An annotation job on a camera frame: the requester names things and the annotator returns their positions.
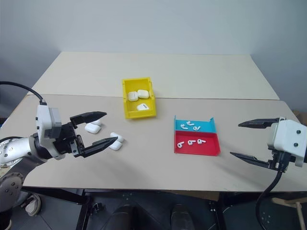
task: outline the black shoe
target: black shoe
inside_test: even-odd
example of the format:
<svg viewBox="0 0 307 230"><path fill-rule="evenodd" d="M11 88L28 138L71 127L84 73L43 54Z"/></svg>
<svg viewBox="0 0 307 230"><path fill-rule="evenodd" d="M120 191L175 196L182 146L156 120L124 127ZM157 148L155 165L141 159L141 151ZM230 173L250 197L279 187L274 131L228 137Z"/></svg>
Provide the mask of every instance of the black shoe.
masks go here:
<svg viewBox="0 0 307 230"><path fill-rule="evenodd" d="M171 215L172 230L195 230L193 220L183 205L175 205Z"/></svg>
<svg viewBox="0 0 307 230"><path fill-rule="evenodd" d="M105 230L133 230L136 209L131 205L124 205L116 209L106 224Z"/></svg>

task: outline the red tray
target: red tray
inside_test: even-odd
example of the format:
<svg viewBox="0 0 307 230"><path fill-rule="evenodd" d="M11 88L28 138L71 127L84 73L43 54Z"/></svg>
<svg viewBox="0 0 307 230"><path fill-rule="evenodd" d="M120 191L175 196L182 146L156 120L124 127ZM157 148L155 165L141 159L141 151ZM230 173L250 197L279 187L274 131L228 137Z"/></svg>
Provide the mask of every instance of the red tray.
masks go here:
<svg viewBox="0 0 307 230"><path fill-rule="evenodd" d="M197 139L205 140L206 143L199 145ZM220 145L216 133L175 131L175 153L217 156L220 153ZM195 140L193 145L188 145L188 140ZM182 148L177 143L184 141Z"/></svg>

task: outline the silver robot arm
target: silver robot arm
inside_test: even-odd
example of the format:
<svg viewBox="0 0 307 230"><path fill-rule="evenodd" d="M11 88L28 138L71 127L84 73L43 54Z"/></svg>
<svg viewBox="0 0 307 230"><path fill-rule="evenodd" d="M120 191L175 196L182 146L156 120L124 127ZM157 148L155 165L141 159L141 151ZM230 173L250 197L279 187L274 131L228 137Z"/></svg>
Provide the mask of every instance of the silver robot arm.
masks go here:
<svg viewBox="0 0 307 230"><path fill-rule="evenodd" d="M63 159L66 153L74 157L88 157L103 151L117 138L106 138L84 147L80 135L76 135L78 124L93 122L104 112L90 112L70 118L62 125L57 108L40 104L37 108L37 133L28 138L4 138L0 140L0 167L7 172L0 177L0 230L10 225L12 207L17 200L26 176L36 166L50 158Z"/></svg>

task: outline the person's foot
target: person's foot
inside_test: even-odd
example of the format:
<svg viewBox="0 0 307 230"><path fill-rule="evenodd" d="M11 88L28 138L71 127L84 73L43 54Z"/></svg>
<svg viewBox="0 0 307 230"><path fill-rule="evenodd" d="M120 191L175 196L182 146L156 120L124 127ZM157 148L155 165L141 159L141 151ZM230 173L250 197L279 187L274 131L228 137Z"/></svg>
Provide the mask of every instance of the person's foot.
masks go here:
<svg viewBox="0 0 307 230"><path fill-rule="evenodd" d="M124 205L115 210L108 220L105 230L131 230L134 229L135 208Z"/></svg>
<svg viewBox="0 0 307 230"><path fill-rule="evenodd" d="M25 207L25 211L29 216L35 216L41 208L41 200L38 195L32 194L27 198L27 200L21 205L21 207Z"/></svg>
<svg viewBox="0 0 307 230"><path fill-rule="evenodd" d="M171 215L172 230L195 230L193 220L183 205L175 205Z"/></svg>

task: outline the table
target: table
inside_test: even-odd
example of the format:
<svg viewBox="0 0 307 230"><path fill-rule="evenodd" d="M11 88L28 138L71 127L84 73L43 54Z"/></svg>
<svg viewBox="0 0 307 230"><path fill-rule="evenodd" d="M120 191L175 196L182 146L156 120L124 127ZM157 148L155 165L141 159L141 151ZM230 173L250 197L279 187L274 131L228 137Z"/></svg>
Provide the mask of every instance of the table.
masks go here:
<svg viewBox="0 0 307 230"><path fill-rule="evenodd" d="M151 78L157 98L279 100L250 55L62 52L33 89L122 97L121 80L140 77Z"/></svg>
<svg viewBox="0 0 307 230"><path fill-rule="evenodd" d="M105 125L94 135L79 125L85 145L114 131L126 141L119 151L107 149L89 158L49 160L35 168L25 186L112 189L159 189L197 191L263 191L276 172L249 165L229 151L271 158L267 150L268 129L248 129L237 124L255 118L286 116L297 120L288 106L277 100L156 99L157 117L127 120L122 99L117 97L44 95L50 107L58 107L62 123L88 111L105 111ZM38 99L28 95L0 130L5 136L28 136L36 132ZM217 157L175 154L173 119L215 118L221 154ZM306 191L307 167L289 165L274 191Z"/></svg>

